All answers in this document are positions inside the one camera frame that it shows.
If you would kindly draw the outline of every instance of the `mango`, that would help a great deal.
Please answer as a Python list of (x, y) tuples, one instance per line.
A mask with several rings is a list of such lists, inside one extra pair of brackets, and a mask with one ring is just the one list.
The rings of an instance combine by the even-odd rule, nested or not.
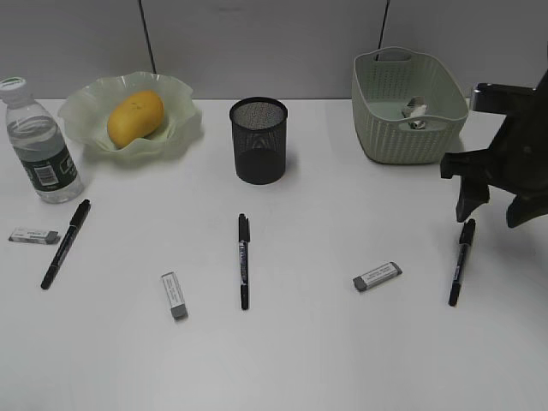
[(152, 90), (136, 92), (110, 113), (107, 130), (112, 142), (123, 148), (152, 133), (164, 120), (164, 103)]

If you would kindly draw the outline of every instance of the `wall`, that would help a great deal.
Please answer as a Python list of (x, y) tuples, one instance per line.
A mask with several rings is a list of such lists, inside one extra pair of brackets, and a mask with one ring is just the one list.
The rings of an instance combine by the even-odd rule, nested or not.
[[(348, 98), (355, 55), (377, 48), (386, 0), (143, 0), (157, 70), (197, 98)], [(391, 0), (384, 45), (439, 57), (468, 92), (535, 85), (548, 67), (548, 2)], [(151, 71), (137, 0), (3, 0), (0, 77), (40, 98)]]

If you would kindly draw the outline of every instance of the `black marker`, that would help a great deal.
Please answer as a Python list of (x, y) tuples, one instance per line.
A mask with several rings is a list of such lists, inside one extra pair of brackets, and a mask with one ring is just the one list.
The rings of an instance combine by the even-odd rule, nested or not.
[(80, 205), (78, 205), (76, 212), (70, 220), (67, 234), (65, 234), (65, 236), (63, 237), (63, 241), (57, 249), (53, 261), (51, 261), (50, 268), (48, 268), (48, 271), (45, 273), (44, 280), (42, 280), (42, 283), (40, 284), (40, 287), (42, 287), (42, 289), (48, 289), (51, 286), (51, 283), (53, 283), (53, 280), (55, 279), (55, 276), (59, 271), (59, 267), (65, 260), (65, 257), (69, 252), (70, 246), (72, 246), (72, 243), (76, 238), (78, 231), (80, 231), (80, 228), (84, 223), (84, 220), (86, 219), (90, 207), (91, 204), (89, 200), (84, 200), (80, 203)]
[(249, 220), (245, 215), (238, 217), (239, 251), (240, 251), (240, 298), (241, 309), (249, 308), (249, 267), (247, 266), (247, 244), (249, 239)]
[(474, 231), (476, 230), (476, 222), (473, 218), (470, 218), (467, 223), (464, 223), (461, 232), (461, 250), (459, 252), (459, 258), (456, 261), (455, 275), (453, 276), (453, 284), (451, 285), (451, 293), (449, 296), (449, 305), (454, 307), (459, 299), (462, 284), (462, 273), (464, 272), (464, 263), (466, 257), (472, 246), (472, 240), (474, 239)]

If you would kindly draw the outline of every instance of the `basket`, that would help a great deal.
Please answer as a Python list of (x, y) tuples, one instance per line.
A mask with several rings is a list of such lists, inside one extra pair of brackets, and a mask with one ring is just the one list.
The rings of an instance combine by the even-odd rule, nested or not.
[[(424, 129), (411, 129), (402, 108), (424, 96)], [(383, 164), (428, 164), (441, 160), (468, 116), (453, 76), (435, 57), (400, 47), (362, 54), (352, 77), (354, 125), (366, 155)]]

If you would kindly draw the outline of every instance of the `wavy green bowl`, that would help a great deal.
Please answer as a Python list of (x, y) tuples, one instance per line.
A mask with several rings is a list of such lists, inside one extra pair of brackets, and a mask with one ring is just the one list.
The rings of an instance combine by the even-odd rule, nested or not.
[[(143, 90), (153, 90), (160, 96), (164, 102), (164, 121), (147, 137), (116, 148), (106, 128), (110, 113), (131, 94)], [(64, 121), (65, 135), (73, 141), (124, 157), (155, 154), (185, 139), (184, 126), (198, 113), (192, 92), (185, 83), (168, 75), (136, 72), (104, 77), (71, 94), (57, 114)]]

